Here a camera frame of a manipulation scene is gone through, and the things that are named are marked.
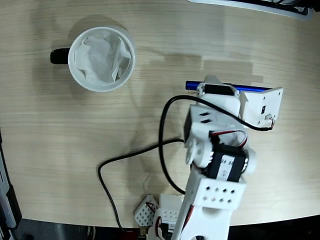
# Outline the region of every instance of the blue pen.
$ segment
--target blue pen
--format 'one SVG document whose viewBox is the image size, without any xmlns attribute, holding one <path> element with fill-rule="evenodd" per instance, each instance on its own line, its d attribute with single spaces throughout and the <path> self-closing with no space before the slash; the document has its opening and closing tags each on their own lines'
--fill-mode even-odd
<svg viewBox="0 0 320 240">
<path fill-rule="evenodd" d="M 203 81 L 186 81 L 185 89 L 190 91 L 196 91 L 200 83 L 203 83 Z M 260 87 L 260 86 L 246 86 L 246 85 L 238 85 L 238 84 L 231 84 L 231 83 L 224 83 L 224 84 L 231 85 L 239 91 L 248 91 L 248 92 L 263 92 L 271 89 L 268 87 Z"/>
</svg>

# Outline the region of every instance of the gray object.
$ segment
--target gray object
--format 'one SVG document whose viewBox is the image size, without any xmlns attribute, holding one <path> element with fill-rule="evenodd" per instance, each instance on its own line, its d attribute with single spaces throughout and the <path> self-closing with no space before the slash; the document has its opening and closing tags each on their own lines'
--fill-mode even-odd
<svg viewBox="0 0 320 240">
<path fill-rule="evenodd" d="M 13 186 L 8 177 L 2 146 L 0 145 L 0 233 L 2 240 L 12 239 L 10 229 L 18 226 L 22 215 Z"/>
<path fill-rule="evenodd" d="M 280 9 L 280 8 L 275 8 L 270 6 L 262 6 L 258 4 L 246 3 L 241 1 L 232 1 L 232 0 L 188 0 L 188 1 L 192 3 L 199 3 L 199 4 L 212 4 L 212 5 L 257 10 L 261 12 L 278 14 L 278 15 L 288 16 L 288 17 L 297 18 L 301 20 L 310 20 L 314 12 L 314 10 L 311 8 L 295 7 L 294 8 L 295 12 L 294 12 L 294 11 L 291 11 L 290 8 Z M 261 0 L 261 1 L 276 3 L 279 0 Z M 292 5 L 292 4 L 295 4 L 296 2 L 297 0 L 285 0 L 281 4 Z"/>
</svg>

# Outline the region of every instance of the red wire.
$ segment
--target red wire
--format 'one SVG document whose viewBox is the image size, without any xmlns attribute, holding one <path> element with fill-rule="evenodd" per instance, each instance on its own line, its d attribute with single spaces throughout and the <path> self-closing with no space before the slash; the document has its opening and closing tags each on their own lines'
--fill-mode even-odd
<svg viewBox="0 0 320 240">
<path fill-rule="evenodd" d="M 230 134 L 230 133 L 235 133 L 236 130 L 229 130 L 229 131 L 219 131 L 219 132 L 216 132 L 216 133 L 212 133 L 211 136 L 219 136 L 219 135 L 222 135 L 222 134 Z"/>
<path fill-rule="evenodd" d="M 156 213 L 157 206 L 156 206 L 155 204 L 153 204 L 152 202 L 149 202 L 149 201 L 147 201 L 145 204 L 149 207 L 149 209 L 150 209 L 154 214 Z"/>
<path fill-rule="evenodd" d="M 161 222 L 162 222 L 162 219 L 161 219 L 160 216 L 158 216 L 158 218 L 157 218 L 156 221 L 155 221 L 155 227 L 154 227 L 154 229 L 155 229 L 155 236 L 156 236 L 157 238 L 159 238 L 158 227 L 160 227 Z"/>
<path fill-rule="evenodd" d="M 189 222 L 190 217 L 191 217 L 191 214 L 192 214 L 194 208 L 195 208 L 195 206 L 193 206 L 193 205 L 190 206 L 189 212 L 188 212 L 188 214 L 186 215 L 186 218 L 185 218 L 185 221 L 184 221 L 184 224 L 183 224 L 183 228 L 182 228 L 182 229 L 184 229 L 185 226 L 187 225 L 187 223 Z"/>
</svg>

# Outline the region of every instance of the mounting hole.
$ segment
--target mounting hole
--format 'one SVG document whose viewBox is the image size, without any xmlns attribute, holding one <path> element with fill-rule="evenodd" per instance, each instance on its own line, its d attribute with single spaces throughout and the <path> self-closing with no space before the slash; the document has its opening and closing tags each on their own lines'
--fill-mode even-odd
<svg viewBox="0 0 320 240">
<path fill-rule="evenodd" d="M 206 119 L 206 120 L 201 121 L 201 123 L 203 123 L 203 124 L 207 124 L 207 123 L 210 123 L 210 122 L 212 122 L 211 119 Z"/>
<path fill-rule="evenodd" d="M 208 115 L 210 115 L 210 113 L 208 113 L 208 112 L 204 112 L 204 113 L 201 113 L 201 114 L 199 114 L 200 116 L 208 116 Z"/>
</svg>

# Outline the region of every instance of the white mug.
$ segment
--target white mug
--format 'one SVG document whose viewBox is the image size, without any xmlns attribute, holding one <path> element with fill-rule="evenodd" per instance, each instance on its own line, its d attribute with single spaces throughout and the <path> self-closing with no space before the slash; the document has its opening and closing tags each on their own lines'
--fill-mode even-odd
<svg viewBox="0 0 320 240">
<path fill-rule="evenodd" d="M 102 31 L 107 30 L 109 32 L 112 32 L 113 34 L 118 35 L 123 40 L 123 42 L 127 44 L 131 54 L 131 62 L 127 71 L 115 82 L 109 83 L 109 84 L 106 83 L 103 85 L 94 84 L 86 80 L 84 74 L 81 72 L 80 69 L 76 67 L 76 64 L 75 64 L 75 52 L 79 48 L 83 40 L 87 38 L 89 35 L 93 34 L 93 32 L 101 31 L 101 30 Z M 70 48 L 59 48 L 59 49 L 53 50 L 50 54 L 50 62 L 52 64 L 68 64 L 70 73 L 78 84 L 80 84 L 82 87 L 90 91 L 105 93 L 105 92 L 110 92 L 112 90 L 120 88 L 131 77 L 136 65 L 136 51 L 137 50 L 136 50 L 135 42 L 127 30 L 119 26 L 98 26 L 98 27 L 88 29 L 83 33 L 81 33 L 73 41 Z"/>
</svg>

